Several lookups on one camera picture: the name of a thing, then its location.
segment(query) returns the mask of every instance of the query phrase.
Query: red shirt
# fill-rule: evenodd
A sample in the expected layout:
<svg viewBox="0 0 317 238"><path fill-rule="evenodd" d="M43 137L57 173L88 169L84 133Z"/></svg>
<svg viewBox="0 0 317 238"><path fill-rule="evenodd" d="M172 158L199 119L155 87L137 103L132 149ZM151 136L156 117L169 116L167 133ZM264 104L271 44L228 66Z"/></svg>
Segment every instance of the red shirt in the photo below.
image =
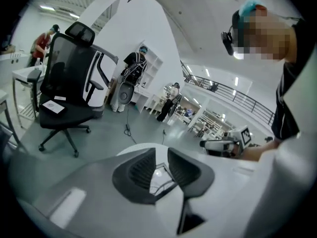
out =
<svg viewBox="0 0 317 238"><path fill-rule="evenodd" d="M50 40L51 40L50 35L47 33L46 34L43 33L37 38L35 45L39 45L42 49L45 49L45 47L48 45ZM35 51L33 52L33 57L34 58L43 58L44 54L35 48Z"/></svg>

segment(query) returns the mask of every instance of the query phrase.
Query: chair headrest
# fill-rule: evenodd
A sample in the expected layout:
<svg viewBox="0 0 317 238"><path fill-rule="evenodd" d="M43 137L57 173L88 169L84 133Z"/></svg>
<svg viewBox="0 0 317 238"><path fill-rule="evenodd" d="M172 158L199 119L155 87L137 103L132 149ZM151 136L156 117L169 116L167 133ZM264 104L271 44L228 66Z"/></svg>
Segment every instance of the chair headrest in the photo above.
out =
<svg viewBox="0 0 317 238"><path fill-rule="evenodd" d="M91 46L95 39L95 32L81 22L73 23L67 28L65 34L87 46Z"/></svg>

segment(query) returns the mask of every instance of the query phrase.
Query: person in red shirt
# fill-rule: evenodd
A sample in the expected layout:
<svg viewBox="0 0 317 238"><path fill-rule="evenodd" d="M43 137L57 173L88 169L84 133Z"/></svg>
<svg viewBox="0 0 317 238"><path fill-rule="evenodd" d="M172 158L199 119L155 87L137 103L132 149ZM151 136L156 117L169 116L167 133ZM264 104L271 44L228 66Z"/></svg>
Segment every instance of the person in red shirt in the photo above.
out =
<svg viewBox="0 0 317 238"><path fill-rule="evenodd" d="M51 43L51 35L59 32L59 26L54 25L48 32L41 34L34 43L34 51L32 53L30 67L35 65L37 58L43 62L45 47Z"/></svg>

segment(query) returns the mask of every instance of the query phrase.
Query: neck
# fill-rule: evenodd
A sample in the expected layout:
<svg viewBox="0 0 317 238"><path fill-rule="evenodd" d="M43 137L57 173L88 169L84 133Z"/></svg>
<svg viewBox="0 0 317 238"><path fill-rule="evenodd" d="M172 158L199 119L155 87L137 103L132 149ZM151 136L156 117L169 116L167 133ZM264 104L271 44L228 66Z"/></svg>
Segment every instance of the neck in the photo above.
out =
<svg viewBox="0 0 317 238"><path fill-rule="evenodd" d="M286 62L292 62L292 63L296 63L296 59L297 59L297 39L296 39L296 33L293 27L291 27L289 29L289 47L288 47L288 51L286 53L285 56L285 61Z"/></svg>

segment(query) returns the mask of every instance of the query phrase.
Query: person in black shirt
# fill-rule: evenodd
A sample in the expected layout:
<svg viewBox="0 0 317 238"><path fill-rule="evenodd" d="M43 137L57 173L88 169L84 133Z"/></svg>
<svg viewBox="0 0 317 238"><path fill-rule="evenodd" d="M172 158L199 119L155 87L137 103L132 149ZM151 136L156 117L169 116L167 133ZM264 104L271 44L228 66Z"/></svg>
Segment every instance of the person in black shirt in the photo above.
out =
<svg viewBox="0 0 317 238"><path fill-rule="evenodd" d="M132 52L130 53L125 59L124 62L126 63L125 69L129 66L135 64L138 62L140 65L142 65L142 68L146 70L147 67L147 60L145 59L145 54L148 52L148 48L145 46L142 46L139 48L139 52ZM127 81L131 82L132 84L136 83L138 77L134 77L132 74L127 77ZM112 100L111 100L111 108L114 112L123 112L124 111L124 104L119 103L118 101L118 93L120 89L121 83L117 83L115 92L113 94Z"/></svg>
<svg viewBox="0 0 317 238"><path fill-rule="evenodd" d="M253 3L244 8L247 15L236 11L232 16L234 45L243 47L245 53L262 54L264 59L285 60L283 75L276 91L277 107L271 127L275 138L264 146L248 147L242 153L243 159L258 161L263 152L276 149L283 140L299 132L283 101L283 95L304 68L315 40L313 35L308 35L312 28L304 20L300 19L290 27L263 5ZM233 154L238 152L239 146L236 146Z"/></svg>

